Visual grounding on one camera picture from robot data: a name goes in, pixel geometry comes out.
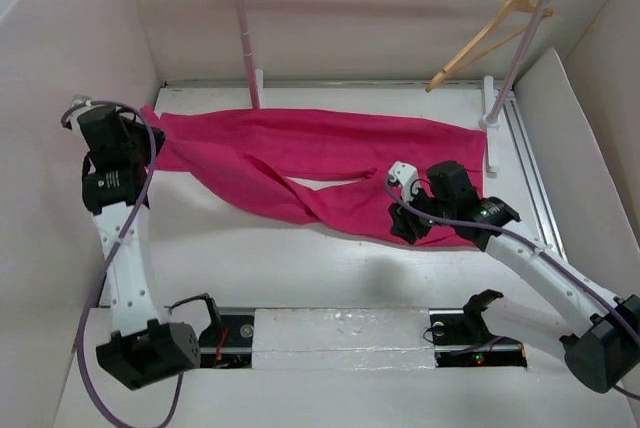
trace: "wooden hanger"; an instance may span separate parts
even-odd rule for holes
[[[518,30],[517,32],[515,32],[513,35],[510,35],[510,36],[506,37],[504,40],[501,40],[498,43],[496,43],[495,45],[487,48],[485,51],[483,51],[479,55],[474,56],[471,60],[465,61],[465,58],[467,57],[467,55],[471,51],[473,51],[473,49],[476,48],[482,42],[482,40],[484,40],[486,37],[488,37],[493,32],[494,29],[496,29],[498,26],[500,26],[500,24],[504,20],[506,20],[511,13],[513,13],[514,11],[519,11],[519,12],[522,12],[522,13],[533,13],[535,10],[536,10],[536,5],[531,3],[531,0],[506,0],[504,2],[504,4],[502,5],[502,7],[500,8],[500,10],[498,11],[498,13],[496,14],[496,16],[493,18],[493,20],[491,20],[489,23],[487,23],[485,25],[485,27],[482,28],[482,30],[480,30],[480,33],[478,33],[467,44],[467,46],[465,46],[462,50],[460,50],[458,52],[458,54],[456,56],[454,56],[451,59],[451,61],[449,63],[447,63],[445,65],[445,67],[442,70],[440,70],[438,72],[438,74],[436,74],[436,76],[434,76],[431,79],[431,82],[429,83],[429,85],[426,88],[427,93],[429,93],[431,90],[433,90],[436,86],[438,86],[444,80],[450,78],[451,76],[453,76],[457,72],[459,72],[461,70],[464,70],[468,66],[470,66],[473,63],[475,63],[476,61],[478,61],[480,58],[485,57],[486,55],[488,55],[492,51],[500,48],[502,45],[505,45],[506,43],[510,42],[514,38],[516,38],[516,37],[520,36],[522,33],[524,33],[524,31],[527,29],[526,26],[524,28]],[[553,15],[553,9],[546,8],[544,10],[544,15],[543,16],[545,18],[547,18],[549,16],[552,16],[552,15]]]

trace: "red wire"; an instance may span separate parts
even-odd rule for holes
[[[220,343],[218,343],[218,346],[216,347],[216,359],[213,360],[213,366],[214,367],[218,364],[218,357],[220,356],[220,349],[222,349],[222,345],[224,345],[224,340],[227,339],[227,333],[229,333],[229,327],[228,326],[224,329],[224,332],[222,332],[222,339],[220,340]]]

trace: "white bracket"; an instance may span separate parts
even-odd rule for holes
[[[91,111],[94,107],[91,106],[91,98],[88,97],[88,96],[75,95],[73,97],[73,100],[71,100],[71,106],[77,106],[77,105],[79,105],[81,103],[84,103],[85,106],[83,108],[79,108],[76,111],[74,111],[73,113],[71,113],[71,115],[69,116],[68,120],[69,120],[69,123],[71,125],[71,132],[73,134],[75,134],[76,136],[79,136],[80,138],[83,138],[82,130],[80,130],[80,124],[78,123],[78,117],[80,115],[83,115],[87,111]]]
[[[526,343],[559,360],[564,359],[560,338],[572,333],[560,315],[522,305],[507,297],[493,301],[482,313],[482,320],[491,333]]]
[[[258,85],[258,99],[260,100],[260,108],[264,108],[264,71],[260,68],[256,69],[256,84]]]
[[[607,311],[595,299],[587,295],[580,286],[565,278],[545,259],[546,257],[553,258],[567,272],[589,285],[589,288],[607,303],[616,306],[615,293],[589,280],[566,260],[560,258],[560,255],[553,249],[535,238],[527,225],[514,220],[503,228],[533,241],[537,248],[531,250],[524,247],[520,241],[507,236],[492,236],[487,243],[485,253],[504,263],[507,268],[510,268],[525,283],[542,295],[565,320],[574,335],[579,337],[584,335],[593,327],[592,315],[605,316]]]
[[[482,82],[482,118],[480,128],[487,133],[487,172],[498,173],[500,171],[500,154],[498,152],[498,130],[504,115],[502,111],[498,114],[498,119],[491,123],[487,121],[487,116],[491,112],[496,102],[497,91],[493,86],[493,76],[485,76]]]
[[[407,203],[413,200],[413,196],[418,194],[420,185],[418,170],[415,166],[396,161],[389,169],[389,180],[393,185],[402,187],[402,199]]]

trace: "white floor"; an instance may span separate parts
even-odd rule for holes
[[[267,89],[265,97],[265,106],[421,116],[471,129],[481,115],[476,87],[448,87],[429,95],[419,87],[283,88]],[[194,114],[246,106],[244,89],[164,88],[156,109]],[[508,130],[501,131],[499,143],[501,172],[485,177],[485,193],[503,198],[535,227]],[[158,173],[150,202],[153,263],[163,303],[208,291],[227,307],[456,307],[493,288],[550,310],[506,267],[470,249],[405,249],[321,226],[266,220],[228,206],[189,174]],[[407,316],[415,317],[416,311],[407,309]],[[311,316],[305,323],[314,322],[319,321]],[[283,325],[260,323],[256,333],[262,326],[265,343],[273,345],[276,340],[269,337],[282,336]],[[305,323],[291,320],[292,332],[304,337],[309,333]],[[94,310],[88,345],[106,341],[108,329],[108,311]],[[380,344],[402,347],[393,330],[381,326],[381,333],[389,336]],[[426,342],[408,343],[432,356]],[[444,370],[432,363],[416,370],[353,371],[326,363],[287,369],[276,357],[272,364],[261,360],[253,370],[197,370],[185,378],[172,426],[635,427],[620,395],[589,392],[562,363],[536,350],[528,350],[528,358],[529,370]],[[175,380],[131,393],[93,357],[90,369],[107,405],[127,422],[153,426],[166,413]],[[56,427],[86,426],[109,425],[91,406],[74,364]]]
[[[1,426],[52,426],[73,358],[79,317],[79,308],[3,308]]]

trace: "white panel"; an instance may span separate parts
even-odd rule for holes
[[[621,296],[637,294],[638,244],[555,51],[534,65],[516,93],[569,261]],[[637,368],[625,382],[640,391]],[[640,419],[637,403],[632,406]]]
[[[433,76],[504,0],[247,0],[266,79]],[[568,53],[605,0],[554,0],[530,59]],[[138,0],[162,79],[244,77],[232,0]],[[526,22],[516,16],[496,38]],[[461,78],[504,76],[512,41]]]
[[[420,308],[257,310],[256,370],[434,369]]]
[[[87,349],[107,336],[106,310],[93,310]],[[537,371],[519,368],[436,370],[196,370],[185,377],[171,426],[631,428],[617,393],[583,388],[551,358]],[[88,357],[100,396],[134,426],[155,426],[169,408],[175,379],[134,392]],[[108,428],[69,373],[55,428]]]
[[[0,299],[79,305],[101,253],[82,205],[76,93],[134,105],[157,88],[134,0],[17,0],[0,19]]]
[[[637,94],[640,11],[637,3],[638,0],[610,0],[567,60],[569,79],[602,148],[636,239],[640,236],[640,110]],[[617,208],[616,213],[622,218],[619,212]],[[621,225],[624,236],[616,235],[611,240],[613,246],[607,246],[612,253],[622,243],[632,244],[626,222]],[[632,289],[637,293],[640,288],[637,256],[627,259],[623,248],[616,257],[620,260],[612,270],[612,283],[625,293]],[[627,386],[640,391],[639,370],[627,377]],[[640,404],[632,403],[632,408],[636,419],[640,420]]]

